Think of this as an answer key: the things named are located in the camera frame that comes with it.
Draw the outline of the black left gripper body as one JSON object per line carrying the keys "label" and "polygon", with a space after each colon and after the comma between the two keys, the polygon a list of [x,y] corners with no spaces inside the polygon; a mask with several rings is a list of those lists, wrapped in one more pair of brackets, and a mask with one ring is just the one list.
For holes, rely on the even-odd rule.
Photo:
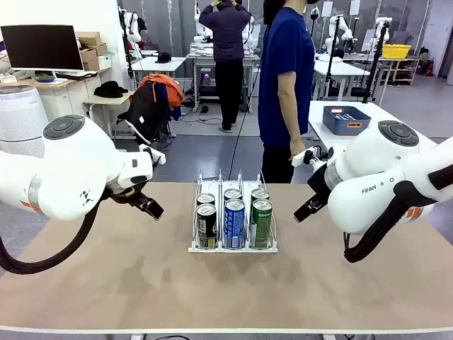
{"label": "black left gripper body", "polygon": [[142,193],[147,182],[146,176],[135,176],[130,186],[123,188],[117,179],[109,181],[104,189],[104,200],[110,198],[116,203],[129,204],[140,210],[146,210],[151,206],[151,199]]}

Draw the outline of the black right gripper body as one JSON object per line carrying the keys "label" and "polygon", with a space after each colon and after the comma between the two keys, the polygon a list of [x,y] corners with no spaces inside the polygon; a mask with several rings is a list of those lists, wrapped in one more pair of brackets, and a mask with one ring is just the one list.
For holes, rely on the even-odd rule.
{"label": "black right gripper body", "polygon": [[308,200],[310,210],[320,210],[327,205],[329,195],[335,187],[333,184],[334,174],[334,164],[324,164],[315,170],[311,178],[307,181],[311,189],[315,192],[314,196]]}

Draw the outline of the person's right hand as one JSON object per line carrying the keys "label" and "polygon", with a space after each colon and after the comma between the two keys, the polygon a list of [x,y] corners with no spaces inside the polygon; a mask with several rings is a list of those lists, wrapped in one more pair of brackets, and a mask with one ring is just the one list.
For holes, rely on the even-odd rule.
{"label": "person's right hand", "polygon": [[302,142],[302,138],[295,138],[295,139],[291,139],[290,142],[289,142],[289,148],[290,148],[290,152],[291,152],[291,156],[290,156],[290,160],[292,160],[295,156],[297,156],[298,154],[301,154],[302,152],[304,152],[306,150],[306,147],[304,145],[304,143]]}

